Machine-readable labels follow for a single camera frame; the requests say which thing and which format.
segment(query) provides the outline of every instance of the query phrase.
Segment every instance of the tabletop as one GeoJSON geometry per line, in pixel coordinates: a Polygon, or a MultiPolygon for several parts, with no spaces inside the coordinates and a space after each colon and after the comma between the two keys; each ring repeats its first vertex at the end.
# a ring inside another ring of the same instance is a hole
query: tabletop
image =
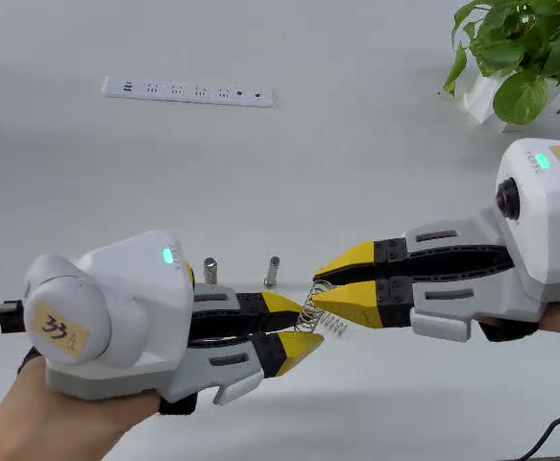
{"type": "MultiPolygon", "coordinates": [[[[198,276],[302,302],[366,240],[493,201],[505,148],[440,95],[458,0],[0,0],[0,301],[36,255],[150,229],[198,276]],[[269,109],[109,99],[105,76],[262,87],[269,109]]],[[[29,347],[0,337],[0,400],[29,347]]],[[[560,415],[560,336],[467,344],[349,326],[225,407],[156,417],[109,460],[492,460],[560,415]]],[[[543,453],[560,454],[560,429],[543,453]]]]}

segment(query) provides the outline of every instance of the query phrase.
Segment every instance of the green light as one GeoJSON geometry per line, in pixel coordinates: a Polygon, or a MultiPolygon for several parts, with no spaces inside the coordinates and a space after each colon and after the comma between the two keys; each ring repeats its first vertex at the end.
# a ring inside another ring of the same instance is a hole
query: green light
{"type": "Polygon", "coordinates": [[[536,154],[536,161],[540,165],[540,168],[544,168],[545,170],[550,168],[550,162],[544,154],[536,154]]]}
{"type": "Polygon", "coordinates": [[[170,248],[165,248],[162,250],[162,254],[164,255],[164,262],[167,264],[173,264],[173,252],[171,252],[170,248]]]}

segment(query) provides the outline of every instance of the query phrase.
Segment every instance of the power strip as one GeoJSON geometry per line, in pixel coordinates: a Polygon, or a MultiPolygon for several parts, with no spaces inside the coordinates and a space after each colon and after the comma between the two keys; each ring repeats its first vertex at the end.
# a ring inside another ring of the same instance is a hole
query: power strip
{"type": "Polygon", "coordinates": [[[271,91],[248,90],[232,85],[163,84],[152,79],[106,77],[103,94],[110,98],[176,101],[230,106],[273,106],[271,91]]]}

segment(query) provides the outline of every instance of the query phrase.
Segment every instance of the camera lens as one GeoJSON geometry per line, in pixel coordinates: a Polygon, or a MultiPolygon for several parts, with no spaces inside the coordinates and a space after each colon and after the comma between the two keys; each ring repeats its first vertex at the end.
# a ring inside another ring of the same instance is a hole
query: camera lens
{"type": "Polygon", "coordinates": [[[499,211],[504,218],[517,220],[521,214],[521,198],[519,197],[519,187],[514,178],[509,178],[502,182],[498,187],[496,195],[499,211]]]}

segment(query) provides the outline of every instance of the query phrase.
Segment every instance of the metal bolt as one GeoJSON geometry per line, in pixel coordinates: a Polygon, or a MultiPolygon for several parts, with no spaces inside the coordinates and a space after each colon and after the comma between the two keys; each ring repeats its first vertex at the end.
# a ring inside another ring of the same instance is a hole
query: metal bolt
{"type": "Polygon", "coordinates": [[[269,269],[267,270],[267,277],[264,279],[264,286],[271,288],[278,284],[278,269],[280,267],[280,258],[273,256],[269,260],[269,269]]]}
{"type": "Polygon", "coordinates": [[[203,275],[205,283],[208,285],[216,285],[218,282],[218,263],[212,257],[206,257],[203,262],[203,275]]]}

